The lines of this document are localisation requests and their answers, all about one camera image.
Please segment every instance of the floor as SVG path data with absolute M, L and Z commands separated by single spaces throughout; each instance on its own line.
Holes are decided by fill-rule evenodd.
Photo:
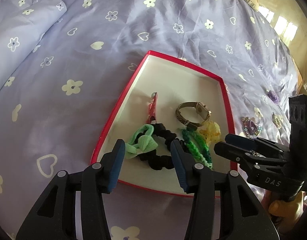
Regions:
M 295 0 L 259 0 L 259 4 L 259 11 L 289 47 L 307 83 L 307 19 L 301 8 Z

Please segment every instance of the watch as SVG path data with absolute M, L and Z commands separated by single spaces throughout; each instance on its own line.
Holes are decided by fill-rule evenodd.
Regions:
M 185 119 L 180 113 L 180 109 L 184 108 L 184 107 L 194 107 L 196 109 L 197 114 L 199 114 L 202 117 L 203 121 L 197 123 L 197 122 L 190 122 L 189 120 Z M 208 108 L 206 107 L 206 105 L 204 103 L 201 103 L 201 102 L 185 102 L 185 103 L 182 103 L 178 106 L 178 108 L 175 111 L 175 115 L 176 115 L 178 121 L 180 121 L 186 127 L 193 129 L 193 130 L 197 130 L 198 127 L 203 126 L 205 124 L 205 122 L 207 122 L 209 120 L 210 115 L 211 115 L 211 111 L 208 110 Z

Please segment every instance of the braided green bracelet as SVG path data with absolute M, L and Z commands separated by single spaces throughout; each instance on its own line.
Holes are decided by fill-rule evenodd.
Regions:
M 140 127 L 126 143 L 125 158 L 131 159 L 141 153 L 151 152 L 152 150 L 156 149 L 158 147 L 158 143 L 156 143 L 156 141 L 152 138 L 153 131 L 154 127 L 150 124 L 145 124 Z M 135 143 L 137 135 L 143 132 L 145 132 L 145 134 L 138 138 L 138 143 Z
M 202 149 L 203 154 L 200 153 L 198 147 L 191 140 L 190 135 L 196 140 L 199 147 Z M 212 160 L 211 160 L 211 156 L 210 156 L 210 153 L 209 153 L 209 147 L 205 143 L 204 138 L 200 134 L 198 134 L 197 132 L 188 131 L 187 129 L 182 130 L 182 137 L 183 137 L 183 140 L 186 143 L 186 146 L 188 147 L 190 153 L 192 154 L 192 156 L 196 160 L 202 162 L 202 164 L 204 164 L 205 166 L 207 166 L 208 168 L 211 169 L 212 168 Z

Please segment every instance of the black scrunchie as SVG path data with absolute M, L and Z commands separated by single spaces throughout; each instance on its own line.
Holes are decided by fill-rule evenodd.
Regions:
M 189 152 L 183 140 L 179 140 L 175 133 L 172 133 L 170 130 L 166 130 L 162 123 L 151 124 L 154 127 L 153 135 L 164 138 L 165 145 L 167 149 L 170 151 L 171 142 L 173 140 L 178 140 L 182 149 L 185 152 Z M 144 133 L 138 134 L 136 137 L 135 143 L 138 143 L 138 139 L 140 136 L 144 135 Z M 156 171 L 160 171 L 163 167 L 170 170 L 174 168 L 172 163 L 171 156 L 169 155 L 157 155 L 156 150 L 152 150 L 151 152 L 139 154 L 138 157 L 141 161 L 148 161 L 150 168 Z

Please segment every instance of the metal screw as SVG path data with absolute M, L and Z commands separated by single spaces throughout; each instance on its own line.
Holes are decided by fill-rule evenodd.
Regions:
M 64 177 L 64 176 L 66 176 L 66 172 L 65 171 L 59 171 L 58 173 L 57 173 L 57 175 L 58 175 L 58 177 Z
M 202 169 L 203 169 L 203 164 L 201 164 L 201 163 L 196 163 L 196 164 L 194 165 L 194 167 L 195 167 L 196 169 L 198 169 L 198 170 L 202 170 Z
M 95 170 L 100 169 L 101 164 L 100 163 L 94 163 L 94 164 L 92 164 L 92 168 L 95 169 Z
M 237 177 L 239 175 L 239 173 L 237 171 L 230 171 L 230 175 L 233 176 L 233 177 Z

